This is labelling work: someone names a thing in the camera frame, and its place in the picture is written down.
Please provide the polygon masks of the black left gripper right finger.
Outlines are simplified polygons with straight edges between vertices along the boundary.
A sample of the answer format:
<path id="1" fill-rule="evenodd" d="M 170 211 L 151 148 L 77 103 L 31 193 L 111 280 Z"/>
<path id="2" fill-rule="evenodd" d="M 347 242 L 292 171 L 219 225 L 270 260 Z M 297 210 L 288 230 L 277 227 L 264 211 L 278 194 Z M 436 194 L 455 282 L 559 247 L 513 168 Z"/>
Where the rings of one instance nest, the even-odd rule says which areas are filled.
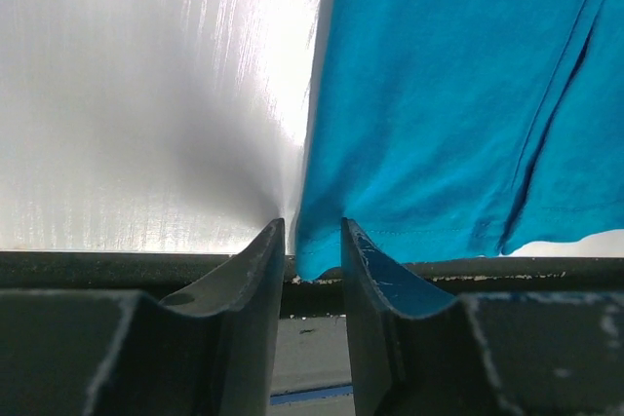
<path id="1" fill-rule="evenodd" d="M 359 415 L 619 415 L 623 295 L 448 293 L 350 219 L 341 266 Z"/>

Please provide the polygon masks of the bright blue t-shirt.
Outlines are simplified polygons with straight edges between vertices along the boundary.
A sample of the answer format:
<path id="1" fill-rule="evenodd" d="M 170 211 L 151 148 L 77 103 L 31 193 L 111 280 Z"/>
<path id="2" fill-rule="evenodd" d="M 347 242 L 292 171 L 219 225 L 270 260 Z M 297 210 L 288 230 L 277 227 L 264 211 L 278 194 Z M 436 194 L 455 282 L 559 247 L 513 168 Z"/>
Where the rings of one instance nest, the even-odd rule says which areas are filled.
<path id="1" fill-rule="evenodd" d="M 623 0 L 334 0 L 296 233 L 400 262 L 623 226 Z"/>

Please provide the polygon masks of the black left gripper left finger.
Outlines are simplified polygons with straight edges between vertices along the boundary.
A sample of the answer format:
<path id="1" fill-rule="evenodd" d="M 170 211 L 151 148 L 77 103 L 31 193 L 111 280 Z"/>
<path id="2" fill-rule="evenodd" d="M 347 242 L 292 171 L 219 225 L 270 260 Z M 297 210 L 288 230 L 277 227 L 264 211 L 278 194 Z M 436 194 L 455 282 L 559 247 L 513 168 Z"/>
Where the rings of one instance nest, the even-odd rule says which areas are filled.
<path id="1" fill-rule="evenodd" d="M 5 289 L 5 415 L 262 415 L 285 223 L 162 299 L 139 290 Z"/>

